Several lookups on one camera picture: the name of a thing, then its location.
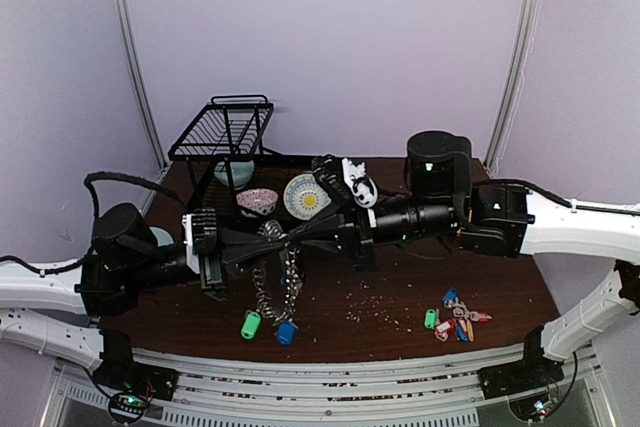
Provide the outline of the black keyring disc with rings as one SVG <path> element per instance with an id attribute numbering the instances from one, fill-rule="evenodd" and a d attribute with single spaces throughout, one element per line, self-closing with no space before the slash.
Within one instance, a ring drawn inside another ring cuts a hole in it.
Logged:
<path id="1" fill-rule="evenodd" d="M 299 264 L 300 251 L 298 245 L 286 242 L 253 268 L 256 311 L 273 327 L 294 320 L 305 277 Z"/>

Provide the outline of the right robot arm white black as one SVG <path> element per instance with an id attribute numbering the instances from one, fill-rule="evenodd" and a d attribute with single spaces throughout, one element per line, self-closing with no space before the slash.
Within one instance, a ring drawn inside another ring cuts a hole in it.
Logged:
<path id="1" fill-rule="evenodd" d="M 530 332 L 521 359 L 480 369 L 486 399 L 537 389 L 563 378 L 563 364 L 624 316 L 639 311 L 639 212 L 583 203 L 517 179 L 474 181 L 463 136 L 424 131 L 407 143 L 408 194 L 373 201 L 361 167 L 333 156 L 314 159 L 313 176 L 331 205 L 288 236 L 291 244 L 333 247 L 358 265 L 376 247 L 455 235 L 459 248 L 517 258 L 564 253 L 609 258 L 613 268 L 572 309 Z"/>

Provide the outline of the blue yellow patterned plate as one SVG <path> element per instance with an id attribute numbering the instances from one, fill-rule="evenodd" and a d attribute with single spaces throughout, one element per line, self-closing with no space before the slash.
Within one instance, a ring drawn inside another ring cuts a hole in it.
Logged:
<path id="1" fill-rule="evenodd" d="M 329 206 L 331 199 L 311 173 L 303 173 L 288 182 L 283 203 L 291 216 L 308 221 Z"/>

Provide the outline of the pink patterned bowl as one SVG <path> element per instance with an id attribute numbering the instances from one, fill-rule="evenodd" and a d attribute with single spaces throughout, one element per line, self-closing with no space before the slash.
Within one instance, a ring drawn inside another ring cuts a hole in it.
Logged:
<path id="1" fill-rule="evenodd" d="M 278 199 L 278 193 L 267 188 L 249 189 L 236 195 L 240 213 L 249 218 L 272 214 L 275 211 Z"/>

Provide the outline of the green key tag on disc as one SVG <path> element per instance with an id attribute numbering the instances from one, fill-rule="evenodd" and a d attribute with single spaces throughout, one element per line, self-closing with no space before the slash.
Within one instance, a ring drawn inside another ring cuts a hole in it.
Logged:
<path id="1" fill-rule="evenodd" d="M 240 330 L 240 335 L 244 340 L 253 340 L 262 323 L 262 316 L 255 311 L 248 311 L 244 317 L 244 322 Z"/>

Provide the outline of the light teal plate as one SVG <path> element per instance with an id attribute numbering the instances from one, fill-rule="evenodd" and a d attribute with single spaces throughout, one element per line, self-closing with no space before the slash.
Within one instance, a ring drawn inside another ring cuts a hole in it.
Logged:
<path id="1" fill-rule="evenodd" d="M 160 227 L 151 227 L 150 230 L 156 239 L 158 247 L 165 247 L 175 243 L 172 235 L 165 229 Z"/>

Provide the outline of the teal ceramic bowl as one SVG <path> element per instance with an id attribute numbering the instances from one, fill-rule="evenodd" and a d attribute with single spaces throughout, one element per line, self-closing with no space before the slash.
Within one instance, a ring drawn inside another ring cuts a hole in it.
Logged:
<path id="1" fill-rule="evenodd" d="M 225 161 L 218 162 L 214 167 L 214 177 L 225 187 L 233 183 L 235 190 L 243 189 L 252 179 L 255 171 L 253 161 L 233 161 L 229 163 L 227 170 Z"/>

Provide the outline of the blue key tag on disc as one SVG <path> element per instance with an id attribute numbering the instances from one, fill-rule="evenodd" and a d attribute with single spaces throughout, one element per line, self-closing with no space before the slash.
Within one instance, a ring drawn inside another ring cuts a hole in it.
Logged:
<path id="1" fill-rule="evenodd" d="M 283 321 L 278 325 L 276 339 L 279 344 L 290 346 L 297 334 L 297 326 L 291 321 Z"/>

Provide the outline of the blue key tag in pile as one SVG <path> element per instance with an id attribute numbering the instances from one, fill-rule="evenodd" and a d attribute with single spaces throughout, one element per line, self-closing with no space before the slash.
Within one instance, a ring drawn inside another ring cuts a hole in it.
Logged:
<path id="1" fill-rule="evenodd" d="M 458 298 L 458 291 L 455 288 L 450 288 L 442 297 L 443 304 L 448 307 Z"/>

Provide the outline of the yellow key tag in pile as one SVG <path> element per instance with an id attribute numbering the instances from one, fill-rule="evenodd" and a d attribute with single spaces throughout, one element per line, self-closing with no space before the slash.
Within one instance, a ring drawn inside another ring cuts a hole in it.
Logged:
<path id="1" fill-rule="evenodd" d="M 466 336 L 468 338 L 469 342 L 474 342 L 475 340 L 475 336 L 474 336 L 474 331 L 473 331 L 473 323 L 470 320 L 465 320 L 465 331 L 466 331 Z"/>

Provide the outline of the left circuit board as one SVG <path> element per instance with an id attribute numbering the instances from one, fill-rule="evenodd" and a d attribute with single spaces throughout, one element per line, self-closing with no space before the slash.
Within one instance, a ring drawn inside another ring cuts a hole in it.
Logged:
<path id="1" fill-rule="evenodd" d="M 120 423 L 137 422 L 148 409 L 149 403 L 146 400 L 125 392 L 113 394 L 107 404 L 109 415 Z"/>

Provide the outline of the circuit board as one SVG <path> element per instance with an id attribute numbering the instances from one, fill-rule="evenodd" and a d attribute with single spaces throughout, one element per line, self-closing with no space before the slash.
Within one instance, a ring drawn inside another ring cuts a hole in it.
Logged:
<path id="1" fill-rule="evenodd" d="M 524 422 L 542 422 L 555 409 L 556 401 L 548 395 L 529 396 L 510 403 L 512 414 Z"/>
<path id="2" fill-rule="evenodd" d="M 113 394 L 107 404 L 109 415 L 120 423 L 137 422 L 148 409 L 149 403 L 146 400 L 125 392 Z"/>

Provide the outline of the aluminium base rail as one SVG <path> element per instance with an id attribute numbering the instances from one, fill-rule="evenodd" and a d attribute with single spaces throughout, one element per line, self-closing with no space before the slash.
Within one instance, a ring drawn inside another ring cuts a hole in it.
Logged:
<path id="1" fill-rule="evenodd" d="M 519 345 L 439 357 L 355 363 L 260 363 L 137 349 L 137 360 L 175 369 L 170 401 L 156 400 L 143 426 L 520 426 L 515 410 L 544 394 L 560 402 L 546 426 L 617 426 L 591 346 L 562 381 L 488 399 L 478 372 L 517 360 Z"/>

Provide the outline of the right aluminium frame post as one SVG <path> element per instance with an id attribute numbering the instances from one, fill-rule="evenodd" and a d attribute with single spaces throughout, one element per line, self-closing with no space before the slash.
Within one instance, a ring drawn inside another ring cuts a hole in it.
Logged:
<path id="1" fill-rule="evenodd" d="M 499 171 L 499 163 L 506 151 L 524 84 L 524 68 L 535 36 L 540 0 L 522 0 L 506 81 L 497 117 L 484 159 L 490 175 Z"/>

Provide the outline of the aluminium frame post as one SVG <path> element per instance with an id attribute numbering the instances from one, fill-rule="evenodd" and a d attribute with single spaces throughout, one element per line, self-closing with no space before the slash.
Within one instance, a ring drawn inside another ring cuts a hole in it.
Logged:
<path id="1" fill-rule="evenodd" d="M 499 171 L 499 163 L 506 151 L 524 84 L 524 68 L 535 36 L 540 0 L 522 0 L 506 81 L 497 117 L 484 159 L 490 175 Z"/>
<path id="2" fill-rule="evenodd" d="M 141 116 L 143 130 L 150 144 L 158 169 L 163 170 L 167 167 L 168 162 L 161 146 L 156 122 L 148 100 L 140 59 L 136 48 L 128 1 L 113 1 L 118 19 L 120 36 L 124 47 L 127 70 L 133 88 L 136 105 Z"/>

